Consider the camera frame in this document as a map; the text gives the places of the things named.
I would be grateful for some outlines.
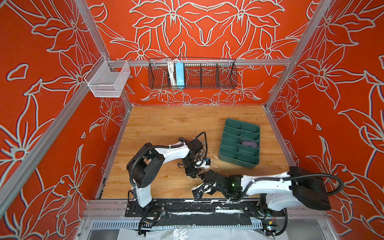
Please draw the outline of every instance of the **floral wallpaper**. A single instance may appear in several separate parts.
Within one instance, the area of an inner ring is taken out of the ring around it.
[[[329,212],[341,239],[384,238],[383,14],[334,0],[271,107],[296,164],[344,180]]]
[[[165,57],[289,58],[319,0],[87,0],[114,60]],[[136,105],[263,104],[283,66],[238,67],[231,90],[152,90],[145,67],[131,68]]]
[[[100,57],[73,0],[0,3],[0,187]],[[73,238],[127,107],[90,92],[0,220],[0,239]]]

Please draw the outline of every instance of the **wooden table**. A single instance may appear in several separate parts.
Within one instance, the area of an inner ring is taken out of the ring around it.
[[[237,119],[260,126],[260,164],[247,169],[218,158],[225,120]],[[288,171],[288,163],[277,142],[275,134],[262,106],[135,106],[129,117],[117,156],[106,181],[103,199],[126,199],[131,189],[127,163],[147,142],[153,145],[169,145],[179,137],[192,140],[205,131],[208,155],[212,160],[210,169],[222,175],[273,175]],[[164,164],[151,184],[153,198],[193,198],[191,188],[202,183],[199,178],[185,175],[177,163]],[[216,192],[212,197],[223,197]]]

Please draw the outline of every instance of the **white cable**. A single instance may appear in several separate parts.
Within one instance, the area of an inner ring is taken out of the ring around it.
[[[168,73],[169,73],[169,80],[170,80],[170,84],[172,86],[176,86],[177,85],[175,77],[173,76],[174,69],[175,69],[175,62],[179,62],[179,60],[178,59],[174,59],[174,60],[169,59],[168,62],[167,62]]]

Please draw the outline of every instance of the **green compartment tray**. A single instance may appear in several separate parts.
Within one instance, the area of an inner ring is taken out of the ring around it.
[[[241,140],[257,143],[257,148],[240,144]],[[218,158],[242,167],[253,168],[260,163],[260,127],[228,118],[225,121]]]

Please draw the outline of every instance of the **white mesh basket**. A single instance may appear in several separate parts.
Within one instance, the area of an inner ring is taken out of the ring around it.
[[[88,75],[85,80],[95,97],[118,98],[124,89],[131,69],[126,61],[120,72],[113,72],[108,66],[109,61],[98,61],[99,69],[93,75]]]

